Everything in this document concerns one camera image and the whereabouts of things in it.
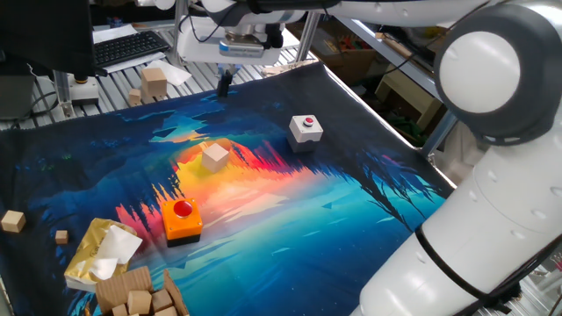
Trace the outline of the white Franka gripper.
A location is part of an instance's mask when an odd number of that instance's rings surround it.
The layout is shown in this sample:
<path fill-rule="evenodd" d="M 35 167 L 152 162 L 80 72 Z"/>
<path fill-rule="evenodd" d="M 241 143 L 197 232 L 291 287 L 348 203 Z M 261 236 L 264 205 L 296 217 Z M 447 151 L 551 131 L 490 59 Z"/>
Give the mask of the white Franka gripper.
<path fill-rule="evenodd" d="M 281 49 L 266 46 L 268 34 L 265 24 L 217 26 L 210 18 L 189 17 L 179 26 L 177 52 L 184 61 L 224 63 L 218 65 L 218 97 L 228 94 L 235 75 L 236 64 L 273 65 Z"/>

